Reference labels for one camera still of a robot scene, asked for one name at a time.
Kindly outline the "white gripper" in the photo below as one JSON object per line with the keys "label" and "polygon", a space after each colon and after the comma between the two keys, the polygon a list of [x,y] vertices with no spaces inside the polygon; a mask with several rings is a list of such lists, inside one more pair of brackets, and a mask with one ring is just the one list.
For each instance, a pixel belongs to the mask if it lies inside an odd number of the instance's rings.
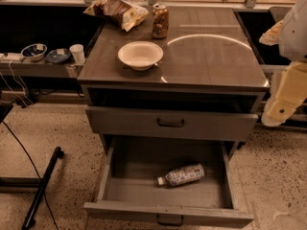
{"label": "white gripper", "polygon": [[[269,46],[277,44],[282,25],[283,20],[278,21],[260,36],[259,42]],[[283,71],[276,71],[272,75],[270,94],[261,122],[267,127],[277,127],[307,99],[307,63],[294,62]]]}

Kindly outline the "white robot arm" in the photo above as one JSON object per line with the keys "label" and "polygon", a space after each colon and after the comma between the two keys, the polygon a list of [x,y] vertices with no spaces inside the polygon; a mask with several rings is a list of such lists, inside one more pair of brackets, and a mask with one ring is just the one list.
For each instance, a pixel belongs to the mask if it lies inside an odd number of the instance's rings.
{"label": "white robot arm", "polygon": [[307,99],[307,0],[298,0],[284,18],[259,38],[278,45],[279,54],[291,61],[272,75],[271,96],[261,121],[267,127],[285,123]]}

